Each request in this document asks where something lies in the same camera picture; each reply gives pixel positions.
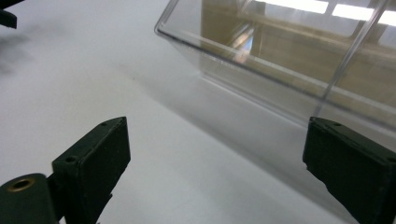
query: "transparent acrylic container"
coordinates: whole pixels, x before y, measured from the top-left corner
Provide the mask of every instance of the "transparent acrylic container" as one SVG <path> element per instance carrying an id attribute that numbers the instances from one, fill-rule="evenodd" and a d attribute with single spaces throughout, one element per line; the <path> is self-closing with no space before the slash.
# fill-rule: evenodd
<path id="1" fill-rule="evenodd" d="M 203 78 L 293 124 L 332 119 L 396 151 L 394 1 L 171 0 L 155 31 Z M 321 194 L 294 169 L 301 158 L 271 153 L 294 188 Z"/>

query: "brass insert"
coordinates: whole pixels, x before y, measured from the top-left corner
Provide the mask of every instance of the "brass insert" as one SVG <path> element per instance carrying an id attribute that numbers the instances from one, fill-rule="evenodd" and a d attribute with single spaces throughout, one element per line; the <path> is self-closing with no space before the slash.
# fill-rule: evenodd
<path id="1" fill-rule="evenodd" d="M 10 192 L 18 192 L 30 188 L 35 183 L 33 178 L 24 178 L 15 181 L 11 186 L 8 187 Z"/>

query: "white floor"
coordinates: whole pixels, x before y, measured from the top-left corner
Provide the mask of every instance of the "white floor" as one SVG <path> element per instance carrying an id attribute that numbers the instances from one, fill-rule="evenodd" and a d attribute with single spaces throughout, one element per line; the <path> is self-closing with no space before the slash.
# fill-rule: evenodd
<path id="1" fill-rule="evenodd" d="M 304 128 L 203 80 L 154 34 L 166 4 L 30 0 L 8 9 L 19 27 L 0 27 L 0 183 L 50 175 L 83 134 L 126 116 L 132 161 L 102 224 L 353 222 L 331 196 L 329 212 L 285 177 L 292 169 L 328 194 L 300 160 Z M 255 161 L 258 148 L 273 171 Z"/>

